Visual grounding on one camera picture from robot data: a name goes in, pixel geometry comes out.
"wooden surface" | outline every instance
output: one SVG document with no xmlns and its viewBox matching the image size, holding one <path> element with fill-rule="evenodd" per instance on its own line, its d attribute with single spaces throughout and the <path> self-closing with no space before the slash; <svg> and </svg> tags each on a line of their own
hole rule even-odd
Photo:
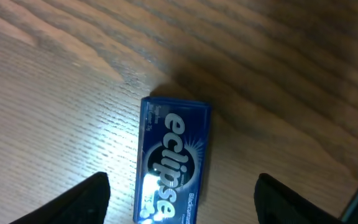
<svg viewBox="0 0 358 224">
<path fill-rule="evenodd" d="M 257 223 L 261 172 L 337 217 L 358 187 L 358 1 L 0 0 L 0 223 L 98 170 L 131 223 L 150 92 L 214 108 L 198 223 Z"/>
</svg>

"blue packaging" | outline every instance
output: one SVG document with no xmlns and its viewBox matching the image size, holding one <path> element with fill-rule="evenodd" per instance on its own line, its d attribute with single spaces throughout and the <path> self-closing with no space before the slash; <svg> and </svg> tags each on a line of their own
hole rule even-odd
<svg viewBox="0 0 358 224">
<path fill-rule="evenodd" d="M 135 223 L 196 223 L 210 119 L 206 103 L 142 99 Z"/>
</svg>

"blue box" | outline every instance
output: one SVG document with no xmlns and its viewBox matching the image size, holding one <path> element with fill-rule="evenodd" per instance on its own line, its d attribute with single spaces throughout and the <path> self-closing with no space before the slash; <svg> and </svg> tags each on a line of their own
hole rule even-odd
<svg viewBox="0 0 358 224">
<path fill-rule="evenodd" d="M 196 223 L 210 120 L 206 103 L 142 99 L 135 223 Z"/>
</svg>

